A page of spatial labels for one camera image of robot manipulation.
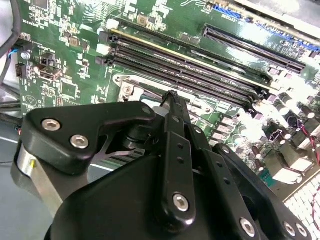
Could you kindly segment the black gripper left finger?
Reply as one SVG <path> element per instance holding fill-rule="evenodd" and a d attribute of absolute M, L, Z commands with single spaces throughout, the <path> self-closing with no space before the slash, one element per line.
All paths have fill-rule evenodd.
<path fill-rule="evenodd" d="M 152 157 L 159 165 L 156 219 L 166 227 L 187 227 L 196 218 L 191 144 L 175 114 L 174 93 L 162 99 L 165 116 L 140 101 L 35 109 L 25 117 L 22 144 L 59 173 L 78 177 L 102 149 L 102 140 L 110 153 L 137 143 L 145 155 L 130 163 Z"/>

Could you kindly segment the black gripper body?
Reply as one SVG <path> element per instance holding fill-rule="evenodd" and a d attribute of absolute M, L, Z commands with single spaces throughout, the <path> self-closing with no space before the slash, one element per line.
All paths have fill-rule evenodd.
<path fill-rule="evenodd" d="M 50 240 L 237 240 L 208 177 L 193 174 L 196 218 L 181 233 L 156 219 L 158 161 L 146 157 L 70 195 L 57 211 Z"/>

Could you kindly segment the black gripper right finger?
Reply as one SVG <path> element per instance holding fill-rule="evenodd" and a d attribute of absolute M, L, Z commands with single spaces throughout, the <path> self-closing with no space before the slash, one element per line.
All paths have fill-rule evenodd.
<path fill-rule="evenodd" d="M 181 117 L 192 160 L 218 201 L 219 240 L 310 240 L 306 226 L 226 145 L 210 147 L 203 131 L 191 123 L 187 104 L 174 93 L 174 113 Z"/>

